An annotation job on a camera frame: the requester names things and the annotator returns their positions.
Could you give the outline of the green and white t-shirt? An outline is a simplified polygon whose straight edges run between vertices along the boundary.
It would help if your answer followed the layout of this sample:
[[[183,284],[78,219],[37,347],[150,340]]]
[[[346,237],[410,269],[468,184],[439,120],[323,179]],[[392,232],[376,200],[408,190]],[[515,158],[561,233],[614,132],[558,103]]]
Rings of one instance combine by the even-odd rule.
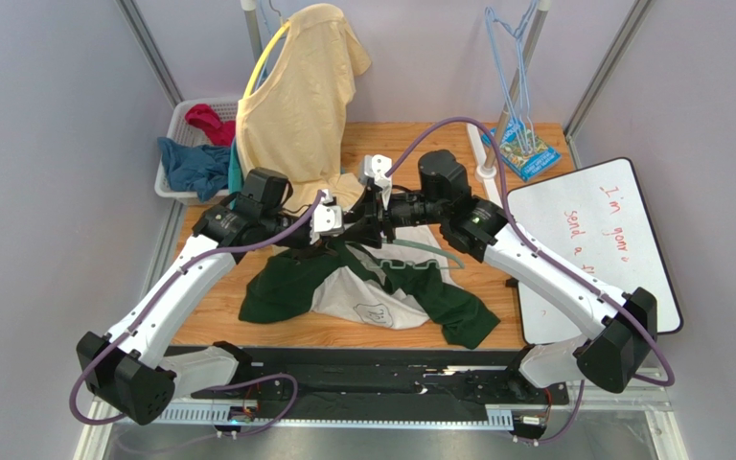
[[[440,247],[425,226],[396,235]],[[390,330],[432,322],[447,344],[466,349],[477,348],[499,325],[498,316],[456,284],[450,270],[372,268],[377,261],[370,248],[332,240],[275,254],[248,283],[239,319],[273,324],[314,312]]]

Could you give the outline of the green plastic hanger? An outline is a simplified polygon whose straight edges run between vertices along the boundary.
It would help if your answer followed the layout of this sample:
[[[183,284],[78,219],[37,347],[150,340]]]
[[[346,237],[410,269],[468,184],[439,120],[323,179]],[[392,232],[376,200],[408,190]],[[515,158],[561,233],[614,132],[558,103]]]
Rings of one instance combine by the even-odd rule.
[[[372,268],[388,270],[460,270],[466,266],[462,260],[440,247],[404,239],[384,239],[380,248],[370,248],[369,254],[377,261]]]

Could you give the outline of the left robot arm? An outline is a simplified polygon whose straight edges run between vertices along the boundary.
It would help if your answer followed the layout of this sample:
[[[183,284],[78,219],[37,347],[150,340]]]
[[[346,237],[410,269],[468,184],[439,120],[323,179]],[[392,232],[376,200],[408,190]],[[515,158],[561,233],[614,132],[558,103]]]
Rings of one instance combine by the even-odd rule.
[[[172,400],[232,381],[243,357],[229,343],[181,356],[166,352],[202,298],[247,253],[309,242],[311,215],[297,218],[283,208],[292,195],[284,174],[251,170],[240,191],[203,212],[173,264],[136,307],[106,333],[80,339],[81,373],[68,401],[78,421],[99,424],[78,408],[82,388],[118,410],[107,424],[129,418],[143,426]]]

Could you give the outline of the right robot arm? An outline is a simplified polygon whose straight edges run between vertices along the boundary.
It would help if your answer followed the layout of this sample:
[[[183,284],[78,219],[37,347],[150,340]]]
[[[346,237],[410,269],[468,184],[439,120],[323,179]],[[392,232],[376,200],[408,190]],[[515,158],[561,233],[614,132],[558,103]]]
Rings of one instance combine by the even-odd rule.
[[[651,292],[598,282],[540,244],[501,206],[473,194],[465,167],[448,150],[419,159],[420,187],[412,192],[394,192],[391,167],[382,155],[362,160],[358,180],[365,190],[345,215],[347,239],[380,247],[398,228],[436,224],[451,248],[513,276],[561,311],[580,335],[524,347],[507,369],[526,388],[588,380],[619,394],[636,378],[656,344]]]

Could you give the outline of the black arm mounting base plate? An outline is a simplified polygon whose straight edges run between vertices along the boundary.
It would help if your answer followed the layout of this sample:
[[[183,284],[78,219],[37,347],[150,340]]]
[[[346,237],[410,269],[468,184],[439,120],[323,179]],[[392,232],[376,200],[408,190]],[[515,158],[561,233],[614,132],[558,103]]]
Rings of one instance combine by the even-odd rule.
[[[506,369],[514,351],[249,347],[246,353],[252,362],[234,382],[278,374],[299,383],[295,400],[285,379],[215,395],[253,403],[260,416],[286,408],[293,420],[482,422],[489,405],[542,413],[570,403],[562,383],[517,390]]]

